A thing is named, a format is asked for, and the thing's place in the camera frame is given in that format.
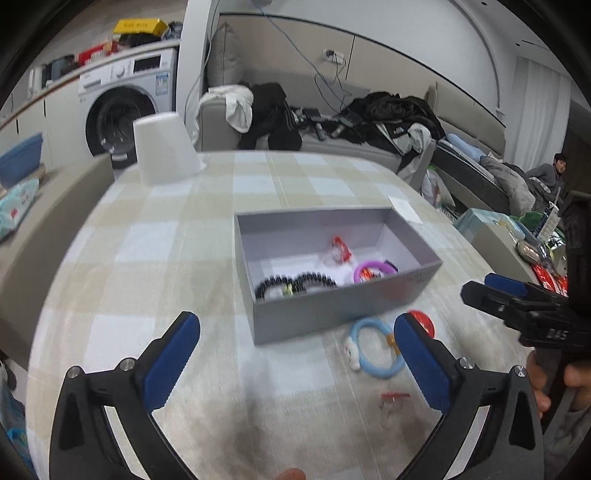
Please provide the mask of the person's right hand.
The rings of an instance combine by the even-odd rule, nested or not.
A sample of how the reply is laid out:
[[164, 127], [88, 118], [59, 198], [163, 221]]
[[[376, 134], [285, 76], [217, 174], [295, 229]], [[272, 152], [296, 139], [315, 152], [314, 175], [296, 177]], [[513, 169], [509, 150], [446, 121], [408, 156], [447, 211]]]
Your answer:
[[[532, 351], [527, 359], [527, 371], [534, 389], [538, 406], [538, 416], [542, 417], [551, 407], [550, 398], [543, 392], [548, 376], [538, 364], [536, 353]], [[564, 383], [575, 390], [571, 403], [573, 411], [587, 409], [591, 404], [591, 367], [589, 361], [576, 362], [568, 365], [564, 372]]]

